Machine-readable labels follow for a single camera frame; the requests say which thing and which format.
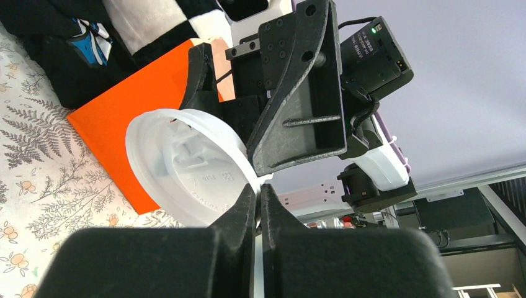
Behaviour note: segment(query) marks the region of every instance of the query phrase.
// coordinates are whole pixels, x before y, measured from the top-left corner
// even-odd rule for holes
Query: black square
[[[190,22],[186,20],[138,50],[133,54],[133,59],[137,65],[142,68],[167,52],[170,52],[173,48],[176,48],[188,39],[197,37],[194,28],[190,25]]]
[[[220,9],[215,0],[174,0],[188,19]]]

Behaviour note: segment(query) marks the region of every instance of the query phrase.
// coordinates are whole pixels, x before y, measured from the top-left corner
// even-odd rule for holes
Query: orange folder
[[[221,43],[224,56],[227,46],[222,40]],[[193,45],[192,40],[182,43],[68,116],[71,125],[139,214],[159,206],[141,187],[128,163],[126,129],[135,117],[145,112],[179,108],[186,89],[188,50]]]

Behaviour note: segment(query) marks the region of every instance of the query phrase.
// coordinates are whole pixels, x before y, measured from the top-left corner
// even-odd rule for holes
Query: black and white checkered fabric
[[[130,53],[145,66],[190,38],[223,37],[230,26],[216,0],[104,0]]]

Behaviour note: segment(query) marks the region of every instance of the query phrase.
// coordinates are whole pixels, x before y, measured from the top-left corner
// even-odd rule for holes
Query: gray surface
[[[380,112],[417,187],[526,163],[526,1],[335,2],[339,22],[382,15],[414,69]],[[357,29],[342,29],[341,40]],[[294,191],[347,164],[328,158],[296,166],[272,184],[278,193]]]

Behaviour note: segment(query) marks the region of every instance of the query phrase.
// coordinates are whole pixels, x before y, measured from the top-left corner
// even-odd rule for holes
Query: plastic lid
[[[206,227],[258,178],[236,132],[202,111],[160,109],[133,119],[126,153],[137,180],[168,214],[187,227]]]

